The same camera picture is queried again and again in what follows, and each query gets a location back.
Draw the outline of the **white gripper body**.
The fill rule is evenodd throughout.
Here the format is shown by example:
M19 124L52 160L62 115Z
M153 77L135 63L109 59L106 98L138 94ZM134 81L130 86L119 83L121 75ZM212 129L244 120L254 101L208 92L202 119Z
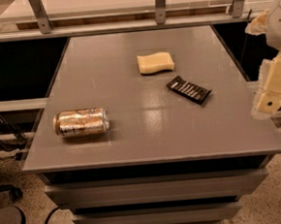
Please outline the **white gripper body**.
M267 44L281 50L281 0L275 0L267 12L265 27Z

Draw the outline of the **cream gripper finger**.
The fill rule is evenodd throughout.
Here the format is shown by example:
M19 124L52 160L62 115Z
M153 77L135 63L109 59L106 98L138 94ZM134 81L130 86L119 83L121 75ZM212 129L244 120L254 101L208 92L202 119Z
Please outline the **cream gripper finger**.
M263 10L258 17L254 18L249 22L245 28L246 34L251 34L254 36L260 36L266 32L266 20L267 20L268 10Z
M259 86L253 100L252 117L265 120L281 108L281 52L273 60L264 59L259 71Z

